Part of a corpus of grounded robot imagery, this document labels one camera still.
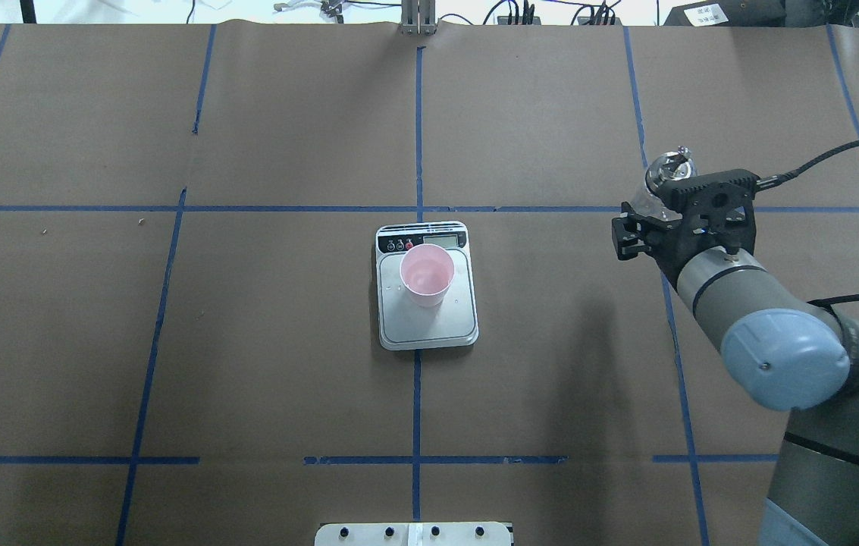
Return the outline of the grey digital kitchen scale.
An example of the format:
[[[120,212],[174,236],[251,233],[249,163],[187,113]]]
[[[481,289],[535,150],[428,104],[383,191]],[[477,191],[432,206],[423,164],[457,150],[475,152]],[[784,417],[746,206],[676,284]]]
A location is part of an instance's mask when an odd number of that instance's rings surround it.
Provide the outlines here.
[[[466,224],[391,224],[375,235],[378,338],[387,350],[467,347],[480,334]]]

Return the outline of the white pillar with base plate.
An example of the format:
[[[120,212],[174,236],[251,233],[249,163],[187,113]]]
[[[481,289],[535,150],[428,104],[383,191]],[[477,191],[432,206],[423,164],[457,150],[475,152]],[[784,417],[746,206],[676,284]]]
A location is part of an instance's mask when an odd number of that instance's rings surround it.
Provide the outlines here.
[[[324,524],[315,545],[515,545],[513,525],[496,521]]]

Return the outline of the pink paper cup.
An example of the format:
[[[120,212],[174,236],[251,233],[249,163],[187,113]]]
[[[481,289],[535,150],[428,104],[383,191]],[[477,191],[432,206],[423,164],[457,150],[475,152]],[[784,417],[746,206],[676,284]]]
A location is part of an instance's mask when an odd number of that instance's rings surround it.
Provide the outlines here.
[[[449,252],[435,244],[419,244],[404,253],[399,266],[403,289],[422,307],[442,304],[456,277],[456,263]]]

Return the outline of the aluminium frame post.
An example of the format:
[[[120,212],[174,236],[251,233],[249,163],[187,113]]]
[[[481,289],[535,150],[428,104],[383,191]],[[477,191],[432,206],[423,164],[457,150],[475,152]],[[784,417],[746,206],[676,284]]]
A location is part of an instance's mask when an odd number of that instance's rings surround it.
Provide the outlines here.
[[[401,0],[400,33],[404,36],[432,36],[438,29],[435,0]]]

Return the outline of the clear glass sauce bottle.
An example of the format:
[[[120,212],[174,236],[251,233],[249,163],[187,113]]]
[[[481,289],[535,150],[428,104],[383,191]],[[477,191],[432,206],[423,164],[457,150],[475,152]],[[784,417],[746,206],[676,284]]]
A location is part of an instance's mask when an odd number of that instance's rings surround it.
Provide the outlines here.
[[[673,211],[663,197],[672,184],[695,175],[692,155],[688,146],[678,146],[674,151],[661,153],[654,159],[645,169],[643,183],[638,186],[634,196],[629,202],[621,204],[620,217],[636,214],[664,222],[682,220],[682,215]]]

